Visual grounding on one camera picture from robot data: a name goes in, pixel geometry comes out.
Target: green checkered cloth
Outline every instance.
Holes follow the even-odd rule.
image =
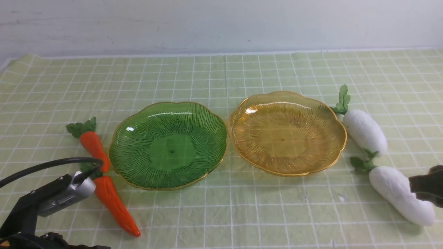
[[[335,105],[347,84],[350,108],[381,126],[389,153],[376,165],[406,176],[443,162],[443,50],[190,57],[41,58],[25,55],[0,74],[0,177],[49,160],[87,156],[65,130],[97,117],[108,147],[126,117],[159,101],[195,101],[226,119],[247,96],[289,90]],[[149,192],[112,175],[140,238],[114,222],[94,197],[47,218],[37,234],[112,248],[443,248],[435,225],[407,222],[356,174],[352,139],[330,169],[302,178],[270,175],[232,148],[204,180],[179,191]],[[22,195],[77,165],[24,177],[1,189],[0,221]]]

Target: gold rim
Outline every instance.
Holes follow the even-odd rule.
[[[217,118],[219,118],[219,119],[223,122],[223,125],[225,126],[226,135],[227,135],[227,136],[226,136],[226,148],[225,148],[225,153],[223,153],[223,157],[221,158],[221,160],[220,160],[220,161],[219,161],[219,162],[218,162],[218,163],[217,163],[217,164],[216,164],[216,165],[215,165],[215,166],[214,166],[209,172],[205,173],[204,175],[202,175],[202,176],[201,176],[200,178],[198,178],[197,180],[194,180],[193,182],[187,183],[187,184],[182,185],[182,186],[179,186],[179,187],[174,187],[174,188],[144,188],[144,187],[140,187],[140,186],[137,186],[137,185],[135,185],[135,184],[133,184],[133,183],[128,182],[128,181],[127,181],[123,176],[121,176],[120,173],[114,168],[114,166],[113,166],[112,163],[111,163],[111,159],[110,159],[110,157],[109,157],[109,155],[110,155],[110,150],[111,150],[111,145],[114,143],[115,136],[116,136],[116,131],[117,131],[118,127],[120,127],[120,125],[121,125],[123,122],[125,122],[126,120],[128,120],[128,119],[131,118],[131,117],[134,117],[134,116],[136,116],[136,115],[139,115],[139,114],[142,113],[144,110],[148,109],[149,107],[151,107],[151,106],[153,106],[153,105],[157,105],[157,104],[166,104],[166,103],[168,103],[168,104],[177,104],[177,105],[178,105],[178,104],[185,104],[185,103],[194,103],[194,104],[197,104],[197,105],[202,106],[202,107],[205,108],[209,113],[211,113],[212,115],[214,115],[214,116],[216,116]],[[138,188],[138,189],[143,189],[143,190],[148,190],[148,191],[172,191],[172,190],[178,190],[178,189],[182,189],[182,188],[185,188],[185,187],[189,187],[189,186],[191,186],[191,185],[194,185],[196,182],[198,182],[198,181],[200,181],[201,179],[205,178],[209,173],[211,173],[212,171],[214,171],[215,168],[217,168],[217,167],[223,162],[224,158],[226,157],[226,153],[227,153],[227,151],[228,151],[228,145],[229,145],[229,143],[228,143],[228,138],[229,138],[228,127],[226,126],[226,123],[224,122],[224,120],[223,120],[220,116],[218,116],[217,114],[211,112],[211,110],[209,110],[206,106],[204,106],[204,105],[202,105],[202,104],[200,104],[200,103],[197,103],[197,102],[193,102],[193,101],[182,101],[182,102],[163,101],[163,102],[157,102],[157,103],[153,103],[153,104],[148,105],[147,107],[141,109],[139,112],[137,112],[137,113],[135,113],[135,114],[133,114],[133,115],[128,116],[127,118],[125,118],[124,120],[122,120],[122,121],[117,125],[117,128],[114,130],[114,133],[113,133],[113,136],[112,136],[112,142],[111,142],[111,144],[109,145],[109,148],[108,148],[108,161],[109,161],[109,165],[110,165],[110,167],[114,170],[114,172],[117,173],[117,175],[118,175],[121,179],[123,179],[123,181],[124,181],[125,183],[127,183],[128,185],[130,185],[130,186],[132,186],[132,187],[135,187],[135,188]]]
[[[317,169],[317,170],[314,170],[314,171],[310,171],[310,172],[306,172],[306,173],[300,173],[300,174],[283,174],[283,173],[279,173],[279,172],[275,172],[275,171],[271,171],[271,170],[268,170],[268,169],[266,169],[266,168],[264,168],[263,166],[260,166],[260,165],[258,165],[258,164],[256,164],[256,163],[254,163],[254,162],[252,162],[252,161],[250,161],[249,159],[247,159],[247,158],[245,158],[238,150],[237,150],[237,148],[236,148],[236,146],[232,143],[232,141],[231,141],[231,143],[232,143],[232,147],[234,148],[234,150],[237,152],[237,154],[240,156],[240,157],[242,157],[245,161],[247,161],[249,164],[251,164],[251,165],[253,165],[253,166],[255,166],[255,167],[257,167],[257,168],[259,168],[259,169],[261,169],[261,170],[263,170],[263,171],[265,171],[265,172],[268,172],[268,173],[270,173],[270,174],[273,174],[273,175],[277,175],[277,176],[284,176],[284,177],[298,177],[298,176],[304,176],[304,175],[309,175],[309,174],[312,174],[312,173],[316,173],[316,172],[319,172],[319,171],[323,171],[323,170],[325,170],[325,169],[328,169],[328,168],[330,168],[330,167],[332,167],[332,165],[334,165],[335,163],[337,163],[337,161],[340,159],[340,156],[342,155],[342,152],[343,152],[343,150],[345,149],[345,147],[346,147],[346,143],[347,143],[347,141],[348,141],[348,132],[346,131],[346,128],[345,128],[345,126],[343,125],[343,123],[342,122],[340,122],[340,120],[338,120],[338,117],[337,117],[337,114],[331,109],[331,107],[329,107],[328,105],[326,105],[325,103],[323,103],[323,102],[321,102],[321,101],[318,101],[318,100],[316,100],[316,99],[313,99],[313,98],[308,98],[308,97],[305,97],[305,96],[303,96],[303,95],[301,95],[301,94],[299,94],[299,93],[296,93],[296,92],[291,92],[291,91],[275,91],[275,92],[271,92],[271,93],[261,93],[261,94],[255,94],[255,95],[252,95],[252,96],[249,96],[249,97],[247,97],[247,98],[245,98],[238,106],[237,106],[237,108],[235,109],[235,111],[233,111],[230,115],[229,115],[229,118],[228,118],[228,135],[229,135],[229,137],[230,137],[230,139],[232,140],[233,138],[233,134],[231,133],[231,123],[232,123],[232,119],[233,119],[233,116],[234,116],[234,114],[235,113],[237,113],[239,110],[240,110],[240,106],[245,102],[245,101],[247,101],[248,99],[250,99],[250,98],[252,98],[252,97],[257,97],[257,96],[260,96],[260,95],[272,95],[272,94],[275,94],[275,93],[291,93],[291,94],[294,94],[294,95],[298,95],[298,96],[301,96],[301,97],[303,97],[303,98],[305,98],[305,99],[308,99],[308,100],[313,100],[313,101],[315,101],[315,102],[318,102],[320,105],[322,105],[322,106],[325,106],[325,107],[327,107],[328,108],[328,110],[333,114],[333,117],[335,118],[335,120],[340,124],[340,126],[343,128],[343,131],[345,132],[345,140],[344,140],[344,142],[343,142],[343,146],[342,146],[342,148],[340,149],[340,151],[338,152],[338,155],[337,155],[337,158],[331,163],[331,164],[329,164],[328,166],[326,166],[326,167],[323,167],[323,168],[320,168],[320,169]]]

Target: toy carrot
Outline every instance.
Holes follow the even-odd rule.
[[[88,171],[89,169],[91,169],[90,164],[80,164],[80,170],[82,172]],[[117,224],[128,234],[140,237],[140,231],[121,202],[111,178],[103,175],[100,171],[96,171],[90,178],[95,183],[95,196],[97,196],[100,202],[109,210]]]
[[[96,117],[91,118],[82,123],[72,123],[66,126],[66,130],[72,134],[73,137],[80,139],[80,144],[86,151],[94,158],[101,159],[103,166],[101,172],[106,173],[109,169],[108,157],[103,150],[100,137],[95,133],[95,127],[97,125]]]

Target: daikon radish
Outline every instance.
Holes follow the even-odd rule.
[[[435,211],[433,204],[418,200],[416,195],[411,192],[409,179],[397,169],[374,166],[372,159],[377,155],[377,152],[365,151],[368,154],[368,159],[365,161],[356,156],[350,158],[351,165],[355,170],[368,172],[372,187],[407,220],[420,226],[434,224]]]
[[[351,96],[348,87],[342,85],[338,93],[339,103],[332,108],[335,113],[343,114],[343,124],[349,134],[360,148],[378,151],[377,156],[382,156],[388,150],[388,141],[377,122],[362,110],[348,110]]]

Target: carrot leaves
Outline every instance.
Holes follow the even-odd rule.
[[[84,124],[82,123],[71,123],[66,125],[66,130],[72,134],[75,138],[80,138],[80,136],[85,132],[95,132],[97,126],[96,117],[87,120]]]
[[[93,167],[95,167],[92,163],[79,163],[80,165],[80,171],[81,172],[86,172],[90,169],[92,169]],[[91,178],[91,180],[94,180],[96,178],[99,178],[103,176],[103,173],[100,170],[96,170],[92,175],[89,176],[89,178]]]
[[[340,87],[340,91],[338,92],[338,103],[332,110],[335,113],[345,115],[348,111],[348,104],[351,101],[351,96],[348,95],[348,86],[346,84]]]
[[[362,160],[358,156],[352,156],[349,158],[349,161],[351,162],[352,167],[355,168],[355,171],[362,171],[369,173],[371,170],[373,170],[376,166],[372,163],[372,159],[378,154],[377,152],[371,152],[368,149],[363,149],[367,154],[367,159]]]

